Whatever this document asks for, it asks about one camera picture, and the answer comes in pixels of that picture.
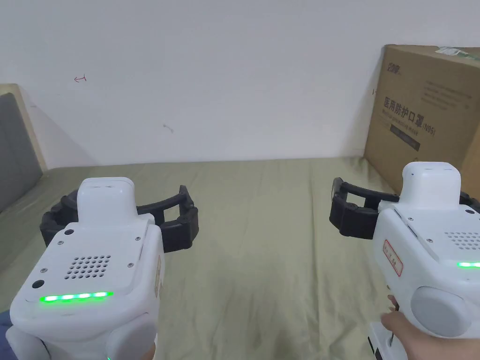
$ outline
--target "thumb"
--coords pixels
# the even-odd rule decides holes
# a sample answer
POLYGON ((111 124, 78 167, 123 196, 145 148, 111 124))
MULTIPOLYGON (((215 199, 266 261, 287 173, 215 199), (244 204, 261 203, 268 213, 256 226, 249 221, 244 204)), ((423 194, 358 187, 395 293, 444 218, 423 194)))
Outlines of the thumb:
POLYGON ((401 312, 383 314, 381 320, 382 325, 398 337, 404 348, 408 348, 413 340, 424 336, 424 333, 413 326, 401 312))

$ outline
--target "cardboard box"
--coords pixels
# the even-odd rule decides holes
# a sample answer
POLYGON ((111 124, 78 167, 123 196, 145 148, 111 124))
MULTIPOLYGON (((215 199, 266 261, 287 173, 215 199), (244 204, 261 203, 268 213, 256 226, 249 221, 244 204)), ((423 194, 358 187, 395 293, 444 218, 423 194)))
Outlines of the cardboard box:
POLYGON ((365 158, 400 193, 411 161, 445 161, 480 199, 480 48, 388 45, 365 158))

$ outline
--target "red label sticker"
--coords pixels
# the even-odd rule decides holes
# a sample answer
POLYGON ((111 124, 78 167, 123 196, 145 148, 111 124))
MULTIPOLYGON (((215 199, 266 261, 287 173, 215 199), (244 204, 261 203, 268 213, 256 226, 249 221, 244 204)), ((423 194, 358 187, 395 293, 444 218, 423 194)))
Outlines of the red label sticker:
POLYGON ((401 276, 403 271, 403 262, 400 260, 395 250, 393 250, 392 245, 390 245, 388 240, 385 240, 384 242, 384 254, 390 264, 392 264, 392 267, 395 270, 396 274, 398 276, 401 276))

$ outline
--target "human hand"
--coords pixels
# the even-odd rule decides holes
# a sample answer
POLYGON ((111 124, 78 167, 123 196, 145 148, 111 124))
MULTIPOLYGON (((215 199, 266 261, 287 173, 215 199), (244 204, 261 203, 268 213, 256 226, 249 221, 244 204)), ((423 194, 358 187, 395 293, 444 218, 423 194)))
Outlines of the human hand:
MULTIPOLYGON (((393 295, 388 298, 397 306, 393 295)), ((480 359, 480 340, 430 336, 412 325, 403 313, 395 311, 395 308, 390 310, 390 313, 382 315, 382 324, 400 340, 408 360, 480 359)))
POLYGON ((153 360, 153 356, 155 355, 155 343, 150 348, 150 350, 142 356, 141 360, 153 360))

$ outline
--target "green led light strip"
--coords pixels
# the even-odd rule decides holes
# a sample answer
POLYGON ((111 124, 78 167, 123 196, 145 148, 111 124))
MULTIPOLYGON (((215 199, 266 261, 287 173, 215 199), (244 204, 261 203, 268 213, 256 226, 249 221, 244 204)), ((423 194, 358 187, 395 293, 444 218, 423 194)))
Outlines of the green led light strip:
POLYGON ((68 301, 73 299, 88 299, 88 298, 105 298, 107 296, 112 296, 113 292, 90 292, 83 294, 74 294, 74 295, 51 295, 44 296, 40 298, 41 302, 53 302, 53 301, 68 301))
POLYGON ((480 263, 458 263, 458 267, 480 267, 480 263))

